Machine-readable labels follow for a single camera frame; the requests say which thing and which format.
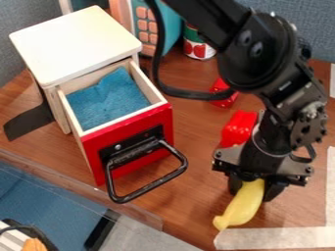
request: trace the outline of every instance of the drawer handle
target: drawer handle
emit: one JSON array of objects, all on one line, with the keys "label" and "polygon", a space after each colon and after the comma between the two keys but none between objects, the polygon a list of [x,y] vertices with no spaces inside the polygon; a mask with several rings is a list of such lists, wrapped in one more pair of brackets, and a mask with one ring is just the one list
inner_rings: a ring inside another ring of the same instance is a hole
[{"label": "drawer handle", "polygon": [[164,147],[166,148],[175,158],[177,158],[180,163],[181,166],[179,168],[177,168],[176,170],[174,170],[173,172],[167,174],[166,176],[162,176],[158,179],[156,179],[155,181],[125,195],[125,196],[118,196],[117,192],[115,190],[115,186],[114,186],[114,180],[113,180],[113,176],[111,174],[111,170],[114,169],[116,167],[117,164],[115,164],[115,159],[110,160],[105,168],[105,176],[106,176],[106,183],[107,183],[107,190],[109,193],[110,198],[118,203],[118,204],[123,204],[123,203],[127,203],[133,199],[138,198],[139,196],[142,196],[143,194],[159,187],[160,185],[169,182],[170,180],[174,179],[175,177],[180,176],[182,173],[184,173],[188,167],[188,161],[186,159],[186,157],[180,153],[178,150],[176,150],[173,146],[169,145],[166,141],[160,139],[156,139],[156,143],[155,145],[152,145],[153,149],[157,148],[157,145],[159,145],[160,147]]}]

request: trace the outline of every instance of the wooden table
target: wooden table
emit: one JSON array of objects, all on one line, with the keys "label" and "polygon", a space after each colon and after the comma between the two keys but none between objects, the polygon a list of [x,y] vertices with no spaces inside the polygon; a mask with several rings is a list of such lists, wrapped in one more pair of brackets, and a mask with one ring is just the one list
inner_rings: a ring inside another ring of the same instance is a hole
[{"label": "wooden table", "polygon": [[[328,90],[330,64],[311,62],[315,73]],[[149,60],[142,60],[149,67]],[[163,61],[162,79],[171,85],[207,90],[218,77],[216,61],[195,61],[174,49]],[[135,219],[160,228],[155,217],[162,218],[163,231],[205,250],[213,250],[217,234],[212,226],[215,215],[223,212],[232,196],[227,191],[227,179],[211,170],[212,154],[220,141],[220,131],[231,115],[239,110],[257,111],[262,103],[252,95],[240,95],[232,109],[220,109],[211,104],[167,97],[174,110],[175,145],[189,160],[188,171],[176,180],[135,200],[132,204],[116,205],[106,193],[94,193],[94,181],[72,135],[62,134],[56,123],[47,125],[13,142],[0,133],[0,157],[37,176],[42,176],[66,189],[121,211]],[[0,124],[39,104],[35,86],[27,71],[0,90]],[[324,191],[326,150],[335,136],[335,102],[329,101],[329,136],[315,145],[318,157],[316,174],[306,188],[290,186],[271,203],[263,204],[257,215],[245,227],[324,226]],[[118,179],[120,194],[168,173],[178,163],[168,157]],[[76,180],[87,186],[77,185]]]}]

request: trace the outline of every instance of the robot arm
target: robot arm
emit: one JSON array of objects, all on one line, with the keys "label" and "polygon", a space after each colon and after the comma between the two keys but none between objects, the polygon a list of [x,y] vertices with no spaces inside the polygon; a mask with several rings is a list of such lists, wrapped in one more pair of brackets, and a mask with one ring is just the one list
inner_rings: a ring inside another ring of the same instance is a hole
[{"label": "robot arm", "polygon": [[[159,25],[163,19],[155,0],[146,0]],[[165,0],[202,38],[217,50],[218,69],[230,89],[218,94],[194,92],[160,82],[160,50],[154,58],[153,76],[161,90],[176,97],[217,100],[233,90],[257,95],[266,106],[252,138],[240,147],[218,149],[214,170],[234,176],[236,182],[263,178],[264,201],[277,196],[289,184],[305,185],[311,160],[292,151],[326,134],[327,96],[308,66],[311,51],[299,44],[296,28],[274,14],[255,12],[233,0]]]}]

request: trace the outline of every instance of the red block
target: red block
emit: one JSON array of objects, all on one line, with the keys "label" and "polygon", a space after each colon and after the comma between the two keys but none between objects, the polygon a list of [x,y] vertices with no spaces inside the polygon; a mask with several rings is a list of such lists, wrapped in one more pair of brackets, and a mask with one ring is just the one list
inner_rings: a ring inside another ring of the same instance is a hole
[{"label": "red block", "polygon": [[[222,80],[222,78],[218,78],[215,84],[211,87],[210,92],[220,92],[222,90],[228,89],[229,86]],[[235,92],[230,98],[218,101],[211,101],[211,104],[221,107],[221,108],[229,108],[236,101],[239,92]]]},{"label": "red block", "polygon": [[253,133],[257,119],[256,112],[237,111],[224,126],[220,145],[223,148],[228,148],[246,142]]}]

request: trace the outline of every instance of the small wooden box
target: small wooden box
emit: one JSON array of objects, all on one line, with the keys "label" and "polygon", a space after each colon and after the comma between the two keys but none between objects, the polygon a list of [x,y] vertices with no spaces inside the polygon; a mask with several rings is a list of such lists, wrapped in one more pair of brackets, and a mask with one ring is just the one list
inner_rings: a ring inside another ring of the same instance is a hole
[{"label": "small wooden box", "polygon": [[[57,123],[64,133],[73,133],[97,185],[107,179],[114,201],[127,202],[185,171],[186,159],[171,146],[171,106],[138,66],[141,42],[101,8],[90,7],[31,26],[10,38],[44,91]],[[150,105],[83,130],[67,95],[98,83],[119,67],[125,67]],[[113,177],[126,175],[168,153],[183,163],[178,170],[131,196],[117,197]]]}]

